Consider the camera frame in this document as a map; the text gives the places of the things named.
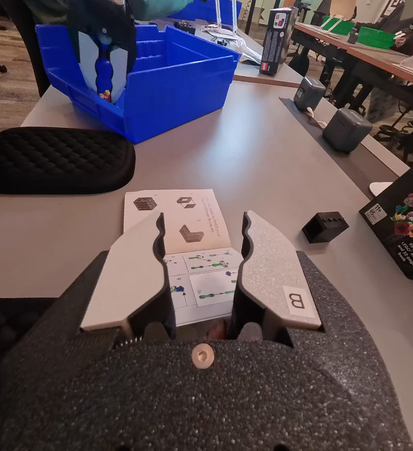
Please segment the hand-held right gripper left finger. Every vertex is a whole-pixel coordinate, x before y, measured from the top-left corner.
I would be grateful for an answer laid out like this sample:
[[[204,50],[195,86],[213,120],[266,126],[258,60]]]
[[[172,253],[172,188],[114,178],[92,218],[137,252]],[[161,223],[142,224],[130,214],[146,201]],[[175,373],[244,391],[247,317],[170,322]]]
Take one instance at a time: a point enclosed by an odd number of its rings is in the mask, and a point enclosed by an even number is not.
[[[176,320],[165,257],[164,214],[151,212],[111,246],[80,327],[119,327],[125,336],[143,336],[159,323],[176,336]]]

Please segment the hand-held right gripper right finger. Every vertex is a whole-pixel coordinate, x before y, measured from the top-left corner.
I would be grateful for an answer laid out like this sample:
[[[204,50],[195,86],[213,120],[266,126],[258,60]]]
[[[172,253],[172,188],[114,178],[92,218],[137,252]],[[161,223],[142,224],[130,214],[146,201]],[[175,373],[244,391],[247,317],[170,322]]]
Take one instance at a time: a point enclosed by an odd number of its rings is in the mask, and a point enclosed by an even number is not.
[[[298,253],[277,228],[254,211],[243,214],[242,257],[228,338],[245,330],[263,340],[284,340],[287,328],[321,331]]]

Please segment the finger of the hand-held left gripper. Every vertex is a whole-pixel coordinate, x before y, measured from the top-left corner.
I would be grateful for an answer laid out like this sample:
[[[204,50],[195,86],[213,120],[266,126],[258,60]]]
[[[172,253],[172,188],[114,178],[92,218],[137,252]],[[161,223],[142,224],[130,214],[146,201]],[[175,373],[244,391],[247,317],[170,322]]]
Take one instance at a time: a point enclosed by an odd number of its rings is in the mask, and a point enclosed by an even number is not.
[[[128,52],[122,48],[115,48],[110,52],[112,65],[111,101],[115,104],[126,87]]]
[[[100,55],[99,40],[78,31],[79,42],[79,67],[83,75],[86,87],[98,94],[96,63]]]

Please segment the blue plastic bin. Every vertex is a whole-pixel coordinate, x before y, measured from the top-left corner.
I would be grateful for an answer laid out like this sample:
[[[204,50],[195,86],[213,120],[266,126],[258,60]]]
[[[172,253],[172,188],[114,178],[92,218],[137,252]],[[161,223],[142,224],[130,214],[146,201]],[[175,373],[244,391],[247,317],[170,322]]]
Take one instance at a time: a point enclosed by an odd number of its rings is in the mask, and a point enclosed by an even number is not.
[[[213,0],[203,2],[195,0],[181,11],[169,15],[168,18],[195,21],[196,19],[216,22],[215,5]]]
[[[67,28],[35,27],[51,85],[138,144],[224,106],[240,54],[166,25],[136,25],[137,58],[115,104],[86,86]]]

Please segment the small black lego box build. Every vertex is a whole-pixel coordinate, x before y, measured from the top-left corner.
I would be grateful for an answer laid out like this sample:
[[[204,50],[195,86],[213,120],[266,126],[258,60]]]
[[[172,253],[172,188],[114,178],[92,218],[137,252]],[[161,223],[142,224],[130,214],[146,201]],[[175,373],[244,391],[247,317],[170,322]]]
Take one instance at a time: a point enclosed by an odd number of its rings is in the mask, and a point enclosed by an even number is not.
[[[329,243],[346,229],[348,223],[338,211],[318,212],[302,228],[310,244]]]

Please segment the lego instruction booklet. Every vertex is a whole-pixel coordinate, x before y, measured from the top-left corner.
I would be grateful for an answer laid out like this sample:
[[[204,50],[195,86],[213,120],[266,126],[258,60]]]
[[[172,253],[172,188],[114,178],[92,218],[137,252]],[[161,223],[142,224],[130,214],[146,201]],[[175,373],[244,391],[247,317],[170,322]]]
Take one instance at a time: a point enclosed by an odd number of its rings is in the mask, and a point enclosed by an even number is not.
[[[164,215],[165,257],[177,326],[229,316],[243,260],[231,247],[212,189],[127,192],[123,230]]]

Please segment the black flower print lego box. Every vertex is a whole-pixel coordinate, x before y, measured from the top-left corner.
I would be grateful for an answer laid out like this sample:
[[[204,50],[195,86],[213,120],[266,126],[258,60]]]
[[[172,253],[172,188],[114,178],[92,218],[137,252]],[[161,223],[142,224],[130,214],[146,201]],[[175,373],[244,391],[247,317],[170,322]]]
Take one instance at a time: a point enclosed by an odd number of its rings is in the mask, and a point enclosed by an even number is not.
[[[375,196],[360,214],[403,274],[413,280],[413,167]]]

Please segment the tall black lego box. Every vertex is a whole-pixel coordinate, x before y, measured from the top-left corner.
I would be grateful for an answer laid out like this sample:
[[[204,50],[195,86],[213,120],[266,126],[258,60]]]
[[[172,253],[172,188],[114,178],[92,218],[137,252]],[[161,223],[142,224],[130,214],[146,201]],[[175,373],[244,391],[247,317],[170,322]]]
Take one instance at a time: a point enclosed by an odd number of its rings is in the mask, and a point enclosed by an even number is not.
[[[298,8],[294,6],[270,10],[260,74],[275,76],[279,66],[285,62],[297,16]]]

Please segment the person's right hand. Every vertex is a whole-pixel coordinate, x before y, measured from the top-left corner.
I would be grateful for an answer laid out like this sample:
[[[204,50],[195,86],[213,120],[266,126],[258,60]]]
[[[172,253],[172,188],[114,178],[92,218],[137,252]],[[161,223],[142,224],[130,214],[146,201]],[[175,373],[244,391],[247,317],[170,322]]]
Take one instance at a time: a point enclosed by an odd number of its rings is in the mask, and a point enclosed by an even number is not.
[[[230,327],[230,318],[220,318],[215,321],[208,329],[206,334],[207,340],[217,341],[226,340]]]

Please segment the clear plastic bags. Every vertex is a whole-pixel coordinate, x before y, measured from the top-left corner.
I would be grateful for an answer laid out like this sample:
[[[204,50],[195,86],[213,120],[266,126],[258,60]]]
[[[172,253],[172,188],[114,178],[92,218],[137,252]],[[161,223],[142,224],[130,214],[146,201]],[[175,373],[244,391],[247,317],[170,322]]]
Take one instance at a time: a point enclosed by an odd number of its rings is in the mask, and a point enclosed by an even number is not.
[[[251,61],[256,65],[261,64],[261,54],[247,46],[245,40],[237,34],[237,29],[229,30],[217,24],[208,24],[201,26],[200,31],[211,37],[211,41],[215,44],[230,46],[232,50],[241,54],[243,60]]]

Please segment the white card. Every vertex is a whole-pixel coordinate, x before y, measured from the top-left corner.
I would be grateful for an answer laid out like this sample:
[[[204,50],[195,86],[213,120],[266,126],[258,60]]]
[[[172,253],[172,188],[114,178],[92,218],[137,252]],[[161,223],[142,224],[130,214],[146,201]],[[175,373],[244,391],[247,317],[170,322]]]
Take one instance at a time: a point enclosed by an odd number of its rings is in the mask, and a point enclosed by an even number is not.
[[[369,184],[368,189],[374,197],[377,197],[392,184],[393,182],[373,182]]]

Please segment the dark grey power cube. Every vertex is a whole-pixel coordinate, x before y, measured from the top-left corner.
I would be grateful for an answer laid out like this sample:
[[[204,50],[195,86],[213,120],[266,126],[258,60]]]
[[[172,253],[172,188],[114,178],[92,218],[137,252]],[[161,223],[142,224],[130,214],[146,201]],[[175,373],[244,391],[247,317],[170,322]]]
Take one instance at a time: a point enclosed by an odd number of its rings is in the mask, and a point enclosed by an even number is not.
[[[326,94],[326,86],[318,79],[304,77],[294,95],[294,104],[299,111],[316,110]]]
[[[373,125],[354,110],[338,109],[322,131],[324,140],[337,152],[349,154],[373,129]]]

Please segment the green plastic bin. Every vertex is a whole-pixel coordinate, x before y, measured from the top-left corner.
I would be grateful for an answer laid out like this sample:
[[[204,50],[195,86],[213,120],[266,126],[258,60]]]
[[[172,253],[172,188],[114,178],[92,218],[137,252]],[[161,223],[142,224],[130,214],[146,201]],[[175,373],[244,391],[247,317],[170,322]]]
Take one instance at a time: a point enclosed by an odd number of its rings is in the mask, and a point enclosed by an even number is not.
[[[338,16],[324,16],[320,30],[331,32],[332,34],[347,36],[355,27],[355,23],[340,19]]]
[[[395,37],[395,34],[362,26],[358,31],[356,42],[371,48],[388,50],[393,47]]]

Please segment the long wooden top desk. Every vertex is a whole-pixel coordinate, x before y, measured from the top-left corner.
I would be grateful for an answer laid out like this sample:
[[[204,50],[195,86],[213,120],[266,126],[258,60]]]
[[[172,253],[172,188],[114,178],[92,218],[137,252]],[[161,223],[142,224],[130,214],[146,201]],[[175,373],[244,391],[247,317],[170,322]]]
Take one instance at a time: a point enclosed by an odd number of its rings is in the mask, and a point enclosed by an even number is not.
[[[374,49],[360,43],[351,44],[345,36],[327,34],[320,31],[318,27],[303,23],[295,24],[292,38],[294,42],[326,58],[336,58],[338,50],[343,50],[358,60],[413,83],[413,70],[401,65],[404,59],[403,54],[391,50]]]

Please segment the white frame stand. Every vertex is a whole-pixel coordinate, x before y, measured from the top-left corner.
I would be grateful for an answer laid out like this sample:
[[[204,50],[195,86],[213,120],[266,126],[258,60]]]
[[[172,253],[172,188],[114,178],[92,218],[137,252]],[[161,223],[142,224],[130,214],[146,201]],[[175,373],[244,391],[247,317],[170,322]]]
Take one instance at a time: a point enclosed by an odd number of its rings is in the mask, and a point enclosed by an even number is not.
[[[222,31],[223,25],[228,24],[232,26],[233,35],[237,35],[237,19],[239,16],[240,3],[236,0],[213,1],[215,5],[216,14],[216,31]]]

